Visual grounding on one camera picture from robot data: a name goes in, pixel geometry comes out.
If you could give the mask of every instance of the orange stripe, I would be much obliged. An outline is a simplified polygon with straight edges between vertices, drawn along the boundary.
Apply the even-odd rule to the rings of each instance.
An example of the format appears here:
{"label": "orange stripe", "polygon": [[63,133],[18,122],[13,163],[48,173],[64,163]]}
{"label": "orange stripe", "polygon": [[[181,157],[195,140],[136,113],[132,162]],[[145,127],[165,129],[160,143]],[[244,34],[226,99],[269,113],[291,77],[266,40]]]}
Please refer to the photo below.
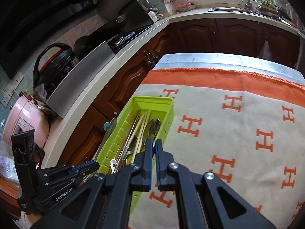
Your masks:
{"label": "orange stripe", "polygon": [[263,74],[221,69],[157,69],[152,70],[142,84],[185,85],[247,91],[305,108],[305,86]]}

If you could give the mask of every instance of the dish rack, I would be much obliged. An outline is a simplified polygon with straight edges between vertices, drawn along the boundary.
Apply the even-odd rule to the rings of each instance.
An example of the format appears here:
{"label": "dish rack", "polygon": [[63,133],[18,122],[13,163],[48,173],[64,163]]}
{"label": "dish rack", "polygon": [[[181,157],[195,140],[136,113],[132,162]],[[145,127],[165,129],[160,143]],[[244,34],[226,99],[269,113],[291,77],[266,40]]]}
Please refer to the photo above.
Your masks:
{"label": "dish rack", "polygon": [[[97,162],[100,164],[98,172],[109,174],[111,171],[110,160],[117,159],[120,155],[120,145],[133,123],[137,112],[140,110],[140,115],[148,110],[151,110],[149,120],[158,119],[161,122],[161,127],[158,131],[156,139],[161,139],[165,142],[170,126],[174,118],[173,99],[170,97],[149,97],[149,96],[134,96],[131,98],[118,117],[118,122],[115,130],[110,135],[102,150],[98,154]],[[155,157],[153,157],[152,166],[155,165]],[[140,198],[141,192],[133,192],[130,213],[134,209]]]}

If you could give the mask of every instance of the pink rice cooker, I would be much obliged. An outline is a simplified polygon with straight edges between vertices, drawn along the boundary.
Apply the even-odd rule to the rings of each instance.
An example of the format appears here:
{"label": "pink rice cooker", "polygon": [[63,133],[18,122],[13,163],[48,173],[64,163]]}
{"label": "pink rice cooker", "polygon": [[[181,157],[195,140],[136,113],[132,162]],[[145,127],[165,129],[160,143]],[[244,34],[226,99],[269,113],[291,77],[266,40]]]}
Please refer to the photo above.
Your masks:
{"label": "pink rice cooker", "polygon": [[3,131],[3,141],[12,148],[11,136],[23,131],[35,129],[34,142],[43,148],[49,136],[50,128],[45,113],[37,105],[21,96],[9,113]]}

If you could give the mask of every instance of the faucet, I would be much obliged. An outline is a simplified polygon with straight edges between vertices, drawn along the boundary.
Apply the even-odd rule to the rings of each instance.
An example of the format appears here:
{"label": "faucet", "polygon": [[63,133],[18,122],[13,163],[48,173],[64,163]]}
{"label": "faucet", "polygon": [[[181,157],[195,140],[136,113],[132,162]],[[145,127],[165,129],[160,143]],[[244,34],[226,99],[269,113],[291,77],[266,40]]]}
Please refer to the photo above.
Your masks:
{"label": "faucet", "polygon": [[242,2],[243,2],[243,4],[245,5],[245,7],[246,7],[247,9],[249,9],[250,11],[253,10],[253,7],[252,7],[252,4],[251,4],[251,1],[250,1],[250,0],[248,0],[248,3],[247,3],[247,4],[245,4],[243,0],[242,0]]}

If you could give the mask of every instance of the plastic bag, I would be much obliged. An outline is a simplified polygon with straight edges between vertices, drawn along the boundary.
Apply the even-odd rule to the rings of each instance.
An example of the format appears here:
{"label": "plastic bag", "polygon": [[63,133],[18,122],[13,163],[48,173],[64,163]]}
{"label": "plastic bag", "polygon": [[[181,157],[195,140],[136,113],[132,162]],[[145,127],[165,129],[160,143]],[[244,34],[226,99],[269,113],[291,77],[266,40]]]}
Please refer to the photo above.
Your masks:
{"label": "plastic bag", "polygon": [[35,88],[33,97],[35,100],[45,102],[47,98],[47,91],[45,90],[45,85],[43,83]]}
{"label": "plastic bag", "polygon": [[265,40],[265,43],[263,45],[262,50],[260,51],[260,55],[258,56],[258,58],[272,61],[272,53],[267,40]]}
{"label": "plastic bag", "polygon": [[19,183],[14,160],[0,156],[0,174],[7,180]]}
{"label": "plastic bag", "polygon": [[12,148],[8,147],[8,145],[5,144],[4,141],[1,139],[0,139],[0,156],[9,157],[11,159],[14,159]]}

